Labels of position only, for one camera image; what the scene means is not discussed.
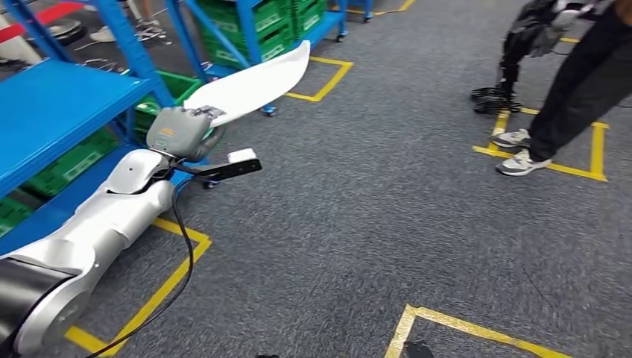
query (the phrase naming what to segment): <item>green plastic crate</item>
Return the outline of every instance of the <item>green plastic crate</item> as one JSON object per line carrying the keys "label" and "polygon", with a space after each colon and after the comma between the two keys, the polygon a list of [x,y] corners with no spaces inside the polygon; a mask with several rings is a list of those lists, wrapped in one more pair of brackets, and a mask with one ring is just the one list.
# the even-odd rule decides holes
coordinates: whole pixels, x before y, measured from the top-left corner
{"label": "green plastic crate", "polygon": [[[243,43],[244,35],[237,14],[236,4],[231,1],[205,0],[198,5],[218,30],[232,43]],[[272,27],[290,17],[288,0],[264,0],[253,8],[254,27],[257,38],[261,39],[272,32]],[[215,37],[197,20],[200,36],[209,40]]]}
{"label": "green plastic crate", "polygon": [[[204,39],[202,40],[202,44],[213,63],[219,66],[243,69],[233,54],[228,52],[228,50],[226,50],[219,42]],[[292,29],[289,22],[286,22],[286,26],[270,33],[263,38],[262,42],[259,44],[263,62],[271,60],[280,54],[286,53],[287,50],[290,49],[291,45]],[[248,58],[248,51],[245,46],[236,45],[236,48],[241,55]]]}
{"label": "green plastic crate", "polygon": [[327,10],[326,0],[302,1],[300,6],[292,8],[292,28],[294,39],[299,40],[323,20]]}
{"label": "green plastic crate", "polygon": [[[171,95],[175,99],[175,104],[177,106],[181,106],[184,101],[193,93],[195,90],[202,86],[202,81],[197,78],[190,78],[182,75],[177,75],[174,73],[158,71],[160,77],[165,82],[167,86],[167,90],[171,93]],[[149,127],[154,123],[156,116],[158,116],[158,112],[160,111],[160,106],[156,102],[156,99],[151,95],[144,97],[137,105],[136,105],[136,115],[135,115],[135,123],[134,129],[138,134],[145,134],[149,131]]]}
{"label": "green plastic crate", "polygon": [[31,208],[11,198],[0,199],[0,238],[29,217],[32,212]]}
{"label": "green plastic crate", "polygon": [[101,129],[27,180],[22,186],[43,197],[52,198],[116,146],[114,136],[106,129]]}

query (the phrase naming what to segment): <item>white object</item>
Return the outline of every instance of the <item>white object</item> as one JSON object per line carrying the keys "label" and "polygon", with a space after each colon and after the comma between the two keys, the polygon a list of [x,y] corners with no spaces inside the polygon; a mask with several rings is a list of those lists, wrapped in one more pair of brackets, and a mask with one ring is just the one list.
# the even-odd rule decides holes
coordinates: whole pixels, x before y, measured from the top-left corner
{"label": "white object", "polygon": [[228,163],[245,162],[246,160],[256,159],[255,151],[252,148],[234,151],[228,154]]}
{"label": "white object", "polygon": [[225,125],[285,95],[298,84],[309,62],[310,44],[297,48],[234,75],[205,84],[184,101],[186,109],[212,106],[226,114],[211,122],[211,128]]}
{"label": "white object", "polygon": [[[11,24],[0,15],[0,28],[6,28],[9,25]],[[31,45],[21,36],[0,43],[0,57],[8,60],[22,60],[31,65],[42,60]]]}
{"label": "white object", "polygon": [[98,31],[90,34],[90,39],[98,43],[113,43],[116,41],[114,34],[112,34],[112,31],[110,31],[110,28],[107,26],[104,26]]}

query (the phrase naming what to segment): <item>person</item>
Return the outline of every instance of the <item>person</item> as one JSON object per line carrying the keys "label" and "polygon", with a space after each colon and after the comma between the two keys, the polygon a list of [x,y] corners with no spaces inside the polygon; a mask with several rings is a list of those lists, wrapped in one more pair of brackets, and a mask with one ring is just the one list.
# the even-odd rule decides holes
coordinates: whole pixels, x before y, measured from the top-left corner
{"label": "person", "polygon": [[560,67],[529,129],[492,136],[521,150],[499,172],[522,176],[547,167],[557,151],[632,93],[632,0],[615,0]]}
{"label": "person", "polygon": [[[136,20],[143,20],[149,22],[142,22],[142,25],[150,25],[152,23],[153,15],[151,14],[150,9],[148,8],[148,2],[146,1],[140,9],[136,7],[136,3],[134,0],[116,0],[121,3],[121,7],[123,7],[123,11],[125,12],[125,16],[132,22],[136,22]],[[132,11],[131,6],[134,6],[136,10],[138,10],[138,14],[136,15],[134,11]],[[93,5],[86,5],[84,8],[91,11],[96,11],[96,7]],[[103,26],[98,29],[96,32],[93,32],[89,35],[92,41],[97,43],[113,43],[116,41],[112,31],[107,26]]]}
{"label": "person", "polygon": [[470,98],[474,112],[496,114],[519,113],[522,105],[515,101],[520,64],[526,57],[542,57],[553,52],[562,36],[578,19],[594,20],[601,3],[611,0],[530,0],[511,24],[502,44],[502,57],[494,87],[474,89]]}

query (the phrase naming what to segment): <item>black robotic device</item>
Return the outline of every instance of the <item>black robotic device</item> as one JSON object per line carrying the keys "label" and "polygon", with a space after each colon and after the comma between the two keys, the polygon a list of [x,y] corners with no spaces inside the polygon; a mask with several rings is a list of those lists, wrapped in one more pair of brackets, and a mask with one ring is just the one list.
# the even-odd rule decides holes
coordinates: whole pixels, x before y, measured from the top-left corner
{"label": "black robotic device", "polygon": [[475,102],[474,112],[520,112],[522,105],[515,101],[514,87],[518,82],[522,59],[541,57],[551,52],[576,19],[597,19],[595,6],[602,1],[532,0],[522,7],[505,37],[496,85],[477,88],[470,93]]}

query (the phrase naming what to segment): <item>gray sneaker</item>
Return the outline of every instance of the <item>gray sneaker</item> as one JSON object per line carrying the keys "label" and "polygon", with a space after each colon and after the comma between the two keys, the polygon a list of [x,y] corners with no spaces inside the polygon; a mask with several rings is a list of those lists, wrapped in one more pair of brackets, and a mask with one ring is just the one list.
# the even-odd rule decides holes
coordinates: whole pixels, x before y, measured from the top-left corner
{"label": "gray sneaker", "polygon": [[492,143],[503,148],[524,147],[528,148],[531,137],[526,129],[517,132],[505,132],[491,137]]}
{"label": "gray sneaker", "polygon": [[543,162],[533,161],[531,159],[531,155],[529,154],[529,150],[522,149],[512,158],[500,163],[496,169],[504,175],[522,177],[523,175],[527,175],[536,169],[546,168],[549,164],[551,164],[550,159]]}

